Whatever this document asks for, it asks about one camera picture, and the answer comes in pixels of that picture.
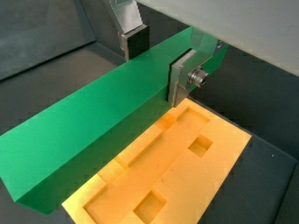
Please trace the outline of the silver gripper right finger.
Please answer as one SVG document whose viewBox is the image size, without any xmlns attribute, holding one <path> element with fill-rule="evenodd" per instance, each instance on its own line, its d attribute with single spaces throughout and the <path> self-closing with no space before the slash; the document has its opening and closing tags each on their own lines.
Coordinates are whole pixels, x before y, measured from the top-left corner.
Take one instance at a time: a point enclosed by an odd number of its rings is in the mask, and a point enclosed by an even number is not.
<svg viewBox="0 0 299 224">
<path fill-rule="evenodd" d="M 168 102 L 176 107 L 195 88 L 200 88 L 213 70 L 220 67 L 224 41 L 191 28 L 191 48 L 169 67 Z"/>
</svg>

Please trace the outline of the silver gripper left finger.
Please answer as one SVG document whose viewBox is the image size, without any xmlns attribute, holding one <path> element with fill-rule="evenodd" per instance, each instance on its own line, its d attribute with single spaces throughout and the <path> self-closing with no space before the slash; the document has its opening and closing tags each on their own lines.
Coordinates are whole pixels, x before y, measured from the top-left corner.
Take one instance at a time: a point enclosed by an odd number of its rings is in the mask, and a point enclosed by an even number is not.
<svg viewBox="0 0 299 224">
<path fill-rule="evenodd" d="M 144 24 L 136 0 L 102 0 L 112 17 L 125 60 L 149 49 L 149 27 Z"/>
</svg>

